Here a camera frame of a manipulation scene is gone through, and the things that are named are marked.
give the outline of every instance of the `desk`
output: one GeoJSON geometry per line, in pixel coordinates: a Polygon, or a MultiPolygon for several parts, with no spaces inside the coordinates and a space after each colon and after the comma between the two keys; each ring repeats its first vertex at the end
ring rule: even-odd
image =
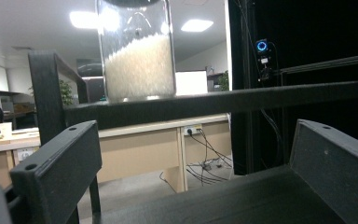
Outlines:
{"type": "Polygon", "coordinates": [[[14,150],[28,147],[39,147],[39,133],[13,134],[9,140],[0,140],[0,185],[5,188],[11,184],[8,171],[15,166],[14,150]]]}
{"type": "MultiPolygon", "coordinates": [[[[103,168],[98,181],[164,170],[164,177],[176,192],[187,190],[186,165],[203,161],[205,146],[184,136],[187,125],[202,124],[208,141],[224,155],[231,154],[227,115],[177,119],[99,131],[103,168]]],[[[0,184],[11,181],[8,170],[17,164],[17,149],[39,147],[38,135],[14,134],[13,139],[0,140],[0,184]]],[[[208,159],[216,158],[209,153],[208,159]]]]}
{"type": "MultiPolygon", "coordinates": [[[[184,126],[202,124],[208,141],[224,155],[231,154],[227,115],[133,125],[99,131],[103,167],[98,181],[164,170],[176,192],[187,190],[186,165],[205,159],[205,146],[184,136],[184,126]]],[[[217,158],[209,153],[208,159],[217,158]]]]}

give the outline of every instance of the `black panel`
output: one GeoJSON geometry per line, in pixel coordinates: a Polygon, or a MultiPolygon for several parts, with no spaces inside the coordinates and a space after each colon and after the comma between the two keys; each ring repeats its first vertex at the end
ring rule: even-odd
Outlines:
{"type": "MultiPolygon", "coordinates": [[[[358,80],[358,64],[285,76],[287,85],[358,80]]],[[[295,131],[293,125],[298,119],[317,120],[329,124],[358,139],[358,100],[289,107],[287,122],[290,143],[295,131]]]]}
{"type": "Polygon", "coordinates": [[[10,171],[32,223],[66,223],[102,167],[95,121],[69,127],[10,171]]]}
{"type": "Polygon", "coordinates": [[[291,167],[346,223],[358,223],[358,140],[299,120],[291,167]]]}
{"type": "Polygon", "coordinates": [[[356,0],[257,0],[256,22],[283,68],[358,55],[356,0]]]}

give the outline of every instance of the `glass jar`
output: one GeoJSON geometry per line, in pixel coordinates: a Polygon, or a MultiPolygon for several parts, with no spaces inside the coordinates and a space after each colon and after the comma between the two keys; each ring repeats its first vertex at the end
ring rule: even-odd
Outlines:
{"type": "Polygon", "coordinates": [[[110,103],[175,95],[168,0],[97,0],[110,103]]]}

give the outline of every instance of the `ceiling light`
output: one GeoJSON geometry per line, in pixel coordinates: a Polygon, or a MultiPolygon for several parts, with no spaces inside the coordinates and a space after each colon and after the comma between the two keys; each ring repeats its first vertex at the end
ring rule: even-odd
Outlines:
{"type": "Polygon", "coordinates": [[[118,13],[111,8],[104,8],[100,15],[101,29],[104,28],[107,31],[116,31],[120,26],[120,17],[118,13]]]}
{"type": "Polygon", "coordinates": [[[69,14],[71,23],[80,29],[98,29],[98,16],[94,12],[74,11],[69,14]]]}
{"type": "Polygon", "coordinates": [[[202,32],[213,24],[212,21],[202,21],[202,20],[190,20],[182,26],[182,31],[185,32],[202,32]]]}

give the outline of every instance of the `floor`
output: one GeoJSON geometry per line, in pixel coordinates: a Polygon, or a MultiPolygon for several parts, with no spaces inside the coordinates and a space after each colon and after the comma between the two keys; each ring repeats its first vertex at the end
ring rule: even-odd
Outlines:
{"type": "MultiPolygon", "coordinates": [[[[187,170],[193,174],[189,172],[186,174],[188,190],[207,188],[212,184],[238,177],[233,174],[229,163],[230,161],[223,162],[222,160],[207,161],[204,165],[203,174],[198,163],[187,166],[187,170]]],[[[175,194],[170,185],[164,182],[163,176],[162,171],[157,171],[99,184],[102,211],[118,210],[175,194]]],[[[78,203],[78,212],[81,224],[92,223],[90,195],[88,192],[78,203]]]]}

